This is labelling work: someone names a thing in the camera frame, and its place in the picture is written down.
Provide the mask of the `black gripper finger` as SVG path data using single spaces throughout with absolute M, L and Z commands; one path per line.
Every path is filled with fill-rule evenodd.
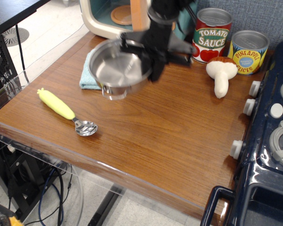
M 142 75 L 150 75 L 152 72 L 152 60 L 150 56 L 146 52 L 141 52 L 138 55 L 140 61 L 141 61 L 141 72 Z
M 159 80 L 165 68 L 166 63 L 167 63 L 167 59 L 164 56 L 151 59 L 151 67 L 152 67 L 152 73 L 150 75 L 151 82 L 156 82 Z

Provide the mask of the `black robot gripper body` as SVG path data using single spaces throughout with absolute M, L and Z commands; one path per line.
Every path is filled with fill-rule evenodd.
M 138 55 L 143 51 L 150 58 L 165 57 L 167 63 L 189 66 L 195 48 L 178 38 L 172 31 L 173 21 L 150 21 L 144 31 L 124 32 L 120 35 L 120 50 Z

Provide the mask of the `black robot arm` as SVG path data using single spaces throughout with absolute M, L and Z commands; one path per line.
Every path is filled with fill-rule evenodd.
M 142 72 L 151 70 L 148 79 L 157 81 L 166 64 L 189 66 L 196 48 L 178 38 L 172 31 L 175 22 L 191 0 L 153 0 L 148 9 L 150 27 L 139 32 L 122 33 L 121 51 L 136 54 Z

